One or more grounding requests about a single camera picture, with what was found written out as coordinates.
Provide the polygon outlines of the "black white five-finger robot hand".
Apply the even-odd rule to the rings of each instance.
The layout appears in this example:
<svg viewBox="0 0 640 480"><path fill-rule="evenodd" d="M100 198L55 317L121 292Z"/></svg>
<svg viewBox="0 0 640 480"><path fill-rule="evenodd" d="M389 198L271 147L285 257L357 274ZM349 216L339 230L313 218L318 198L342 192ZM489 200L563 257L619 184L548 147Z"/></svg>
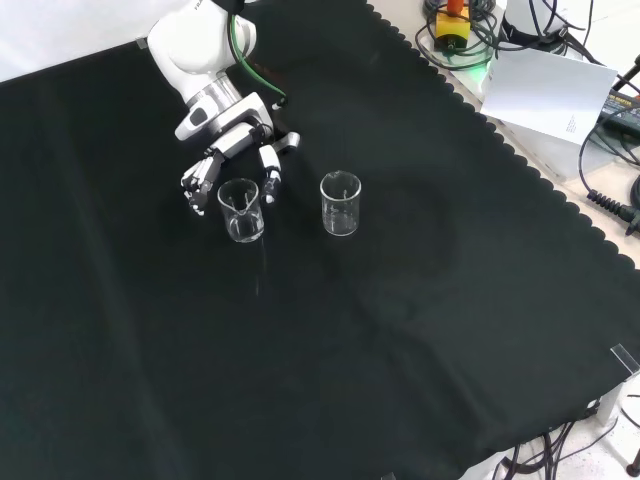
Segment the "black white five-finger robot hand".
<svg viewBox="0 0 640 480"><path fill-rule="evenodd" d="M175 130L180 141L205 140L203 157L186 170L180 184L191 209L202 216L224 162L255 147L265 179L261 199L272 204L282 183L280 157L298 148L301 136L275 123L258 94L252 93L224 109L211 96L190 107Z"/></svg>

